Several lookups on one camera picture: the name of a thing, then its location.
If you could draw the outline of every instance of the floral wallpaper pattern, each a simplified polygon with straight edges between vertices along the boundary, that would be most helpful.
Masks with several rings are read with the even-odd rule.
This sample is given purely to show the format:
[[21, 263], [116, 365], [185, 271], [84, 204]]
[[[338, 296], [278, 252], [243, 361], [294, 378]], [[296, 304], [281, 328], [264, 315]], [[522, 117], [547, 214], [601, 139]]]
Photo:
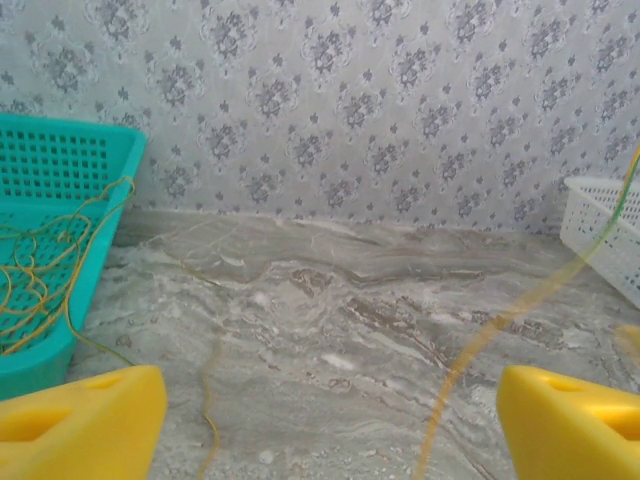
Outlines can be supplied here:
[[150, 139], [134, 208], [546, 232], [640, 139], [635, 0], [0, 0], [0, 109]]

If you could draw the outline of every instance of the marble floor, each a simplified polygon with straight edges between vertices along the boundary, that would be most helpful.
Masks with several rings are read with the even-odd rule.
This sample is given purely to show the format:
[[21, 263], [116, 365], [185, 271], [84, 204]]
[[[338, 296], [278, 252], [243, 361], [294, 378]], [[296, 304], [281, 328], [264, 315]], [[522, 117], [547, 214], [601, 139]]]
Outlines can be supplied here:
[[[447, 367], [572, 258], [557, 239], [270, 218], [125, 215], [85, 332], [162, 367], [150, 479], [408, 479]], [[508, 364], [638, 391], [612, 329], [637, 310], [590, 269], [502, 333], [446, 409], [430, 479], [515, 479], [495, 410]], [[69, 379], [119, 368], [79, 346]]]

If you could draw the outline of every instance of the patterned wallpaper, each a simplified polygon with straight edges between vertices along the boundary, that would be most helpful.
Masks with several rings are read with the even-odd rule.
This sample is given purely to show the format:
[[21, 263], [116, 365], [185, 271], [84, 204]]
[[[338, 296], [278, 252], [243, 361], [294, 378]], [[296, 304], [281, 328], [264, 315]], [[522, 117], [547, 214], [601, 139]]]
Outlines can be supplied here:
[[639, 138], [636, 0], [0, 0], [0, 108], [150, 137], [136, 208], [549, 229]]

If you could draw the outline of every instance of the white plastic basket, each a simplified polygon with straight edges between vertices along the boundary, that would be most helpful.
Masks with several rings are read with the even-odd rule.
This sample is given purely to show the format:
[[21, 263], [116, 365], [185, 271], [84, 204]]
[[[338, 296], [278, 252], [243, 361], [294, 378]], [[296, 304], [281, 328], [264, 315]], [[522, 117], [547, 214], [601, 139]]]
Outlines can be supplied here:
[[[560, 238], [576, 253], [589, 248], [618, 204], [622, 181], [589, 177], [565, 179], [569, 197]], [[616, 226], [589, 265], [640, 308], [640, 184], [632, 183]]]

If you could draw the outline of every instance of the plastic basket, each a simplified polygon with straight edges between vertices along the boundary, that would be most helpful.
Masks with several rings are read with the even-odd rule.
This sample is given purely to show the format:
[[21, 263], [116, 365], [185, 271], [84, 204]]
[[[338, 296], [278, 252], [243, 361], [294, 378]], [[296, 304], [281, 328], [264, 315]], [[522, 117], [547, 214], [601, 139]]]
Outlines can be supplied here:
[[[74, 213], [86, 199], [99, 196], [109, 183], [122, 176], [133, 178], [145, 145], [145, 135], [129, 128], [0, 114], [0, 224], [34, 230], [58, 216]], [[123, 183], [111, 190], [107, 200], [83, 210], [91, 220], [90, 233], [126, 199], [129, 188]], [[84, 326], [121, 212], [122, 209], [111, 215], [96, 234], [71, 294], [69, 311], [77, 330]], [[35, 251], [26, 243], [15, 245], [15, 241], [0, 240], [2, 265], [15, 264], [14, 249], [21, 264], [23, 255], [33, 255], [36, 264], [47, 264], [64, 250], [64, 244], [53, 236], [39, 240]], [[81, 254], [86, 247], [87, 242], [80, 245]], [[71, 266], [62, 267], [45, 274], [43, 279], [50, 291], [64, 286], [72, 270]], [[6, 277], [0, 275], [0, 302], [6, 296], [7, 284]], [[33, 293], [17, 285], [7, 307], [25, 310], [34, 304], [37, 298]], [[0, 331], [16, 325], [17, 320], [6, 311], [0, 313]], [[4, 345], [15, 343], [45, 320], [46, 312], [38, 313], [24, 327], [0, 336], [0, 341]], [[66, 318], [60, 316], [20, 350], [0, 354], [0, 400], [63, 382], [76, 345], [66, 323]]]
[[[618, 204], [623, 182], [589, 177], [565, 179], [569, 196], [560, 238], [584, 252], [605, 228]], [[589, 265], [640, 308], [640, 184], [632, 183], [618, 222]]]

